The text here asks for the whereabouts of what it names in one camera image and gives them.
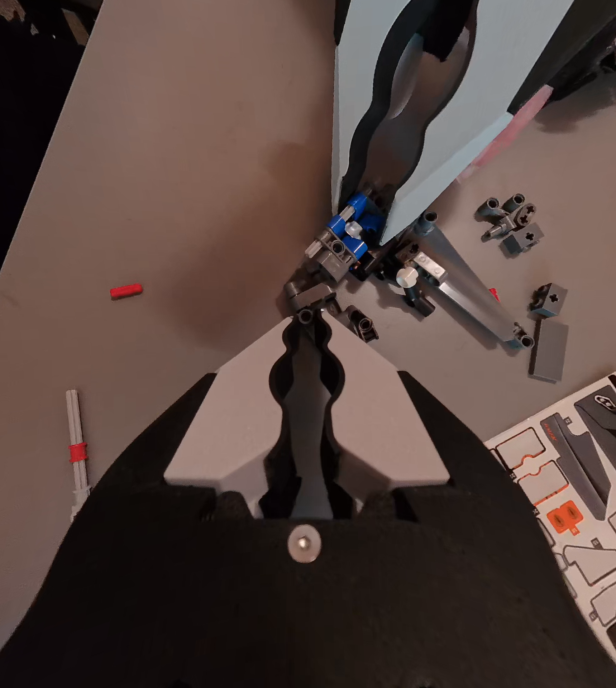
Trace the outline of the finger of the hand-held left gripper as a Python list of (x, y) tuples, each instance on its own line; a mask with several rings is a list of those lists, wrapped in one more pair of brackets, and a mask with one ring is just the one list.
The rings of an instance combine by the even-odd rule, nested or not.
[(570, 5), (571, 1), (478, 2), (467, 69), (425, 130), (421, 157), (395, 195), (383, 242), (425, 211), (511, 122), (511, 101)]
[(332, 201), (341, 210), (364, 179), (387, 114), (398, 60), (421, 25), (420, 1), (337, 1)]

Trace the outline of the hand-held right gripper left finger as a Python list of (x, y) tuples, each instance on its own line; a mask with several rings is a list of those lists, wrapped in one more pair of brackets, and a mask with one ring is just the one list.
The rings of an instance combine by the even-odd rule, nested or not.
[(172, 486), (212, 488), (244, 497), (262, 519), (269, 491), (266, 459), (280, 438), (283, 411), (270, 387), (272, 367), (286, 354), (287, 317), (214, 375), (164, 479)]

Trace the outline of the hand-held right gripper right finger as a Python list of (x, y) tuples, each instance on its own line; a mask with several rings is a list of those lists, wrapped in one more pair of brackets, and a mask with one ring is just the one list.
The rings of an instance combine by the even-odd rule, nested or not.
[(335, 519), (373, 495), (441, 486), (450, 474), (400, 372), (328, 313), (315, 318), (320, 380), (329, 392), (320, 460)]

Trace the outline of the grey lego blade assembly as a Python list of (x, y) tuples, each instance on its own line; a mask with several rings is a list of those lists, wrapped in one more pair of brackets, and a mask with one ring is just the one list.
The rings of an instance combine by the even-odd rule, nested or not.
[(320, 393), (323, 405), (320, 409), (319, 467), (320, 478), (324, 483), (326, 496), (332, 518), (350, 519), (358, 511), (354, 499), (337, 483), (340, 450), (332, 435), (331, 407), (339, 391), (342, 368), (339, 361), (331, 359), (326, 344), (329, 330), (324, 322), (324, 314), (331, 315), (349, 331), (369, 343), (379, 339), (372, 319), (367, 317), (354, 305), (341, 309), (336, 299), (336, 292), (328, 284), (319, 282), (313, 285), (299, 281), (290, 281), (285, 285), (288, 303), (297, 314), (298, 319), (309, 329), (320, 357), (318, 367), (319, 383), (324, 388)]

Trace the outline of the blue grey lego assembly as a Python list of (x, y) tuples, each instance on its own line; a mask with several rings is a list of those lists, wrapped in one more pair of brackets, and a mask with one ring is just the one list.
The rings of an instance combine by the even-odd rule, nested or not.
[(391, 200), (390, 185), (381, 191), (366, 185), (351, 195), (305, 250), (291, 281), (334, 289), (348, 274), (374, 277), (398, 287), (423, 318), (434, 312), (431, 298), (442, 297), (510, 346), (515, 321), (447, 240), (435, 212), (423, 212), (383, 242)]

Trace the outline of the grey double cross lego connector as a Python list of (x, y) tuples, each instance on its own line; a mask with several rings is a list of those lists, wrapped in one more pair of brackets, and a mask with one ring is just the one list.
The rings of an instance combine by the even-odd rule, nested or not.
[(515, 227), (527, 226), (536, 214), (536, 206), (528, 202), (521, 193), (507, 199), (502, 205), (502, 210), (506, 212), (508, 219)]

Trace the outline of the grey lego cross-hole brick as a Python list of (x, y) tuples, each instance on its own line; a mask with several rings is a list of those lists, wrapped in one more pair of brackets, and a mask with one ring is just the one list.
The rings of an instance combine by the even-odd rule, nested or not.
[(547, 283), (538, 287), (531, 297), (529, 313), (541, 319), (558, 316), (563, 308), (569, 290), (556, 283)]
[(506, 257), (517, 257), (530, 251), (543, 237), (544, 232), (533, 222), (507, 234), (501, 242), (501, 250)]

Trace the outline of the white lego axle red bush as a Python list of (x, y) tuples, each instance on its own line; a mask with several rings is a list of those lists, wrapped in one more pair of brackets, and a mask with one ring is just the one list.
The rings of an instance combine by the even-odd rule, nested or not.
[(89, 459), (87, 443), (83, 439), (81, 424), (80, 399), (77, 390), (66, 391), (66, 413), (69, 429), (69, 458), (74, 481), (71, 523), (90, 495), (90, 483), (87, 469)]

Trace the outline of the grey lego flat tile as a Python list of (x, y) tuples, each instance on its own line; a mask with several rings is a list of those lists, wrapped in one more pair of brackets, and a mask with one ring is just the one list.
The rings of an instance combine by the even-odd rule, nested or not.
[(568, 335), (569, 326), (555, 317), (541, 319), (536, 323), (529, 376), (547, 383), (561, 382)]

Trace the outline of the lego sticker sheet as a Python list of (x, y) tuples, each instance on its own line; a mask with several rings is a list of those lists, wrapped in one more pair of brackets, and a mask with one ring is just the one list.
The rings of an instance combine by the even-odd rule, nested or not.
[(579, 611), (616, 664), (616, 372), (484, 444), (526, 494)]

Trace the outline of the person's left hand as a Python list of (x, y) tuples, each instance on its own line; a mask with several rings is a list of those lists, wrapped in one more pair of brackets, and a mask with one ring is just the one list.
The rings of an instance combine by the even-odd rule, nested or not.
[(511, 122), (490, 142), (480, 154), (473, 159), (466, 168), (456, 177), (456, 181), (462, 183), (479, 168), (485, 166), (499, 153), (511, 146), (521, 131), (544, 108), (553, 92), (553, 87), (545, 84), (517, 111)]

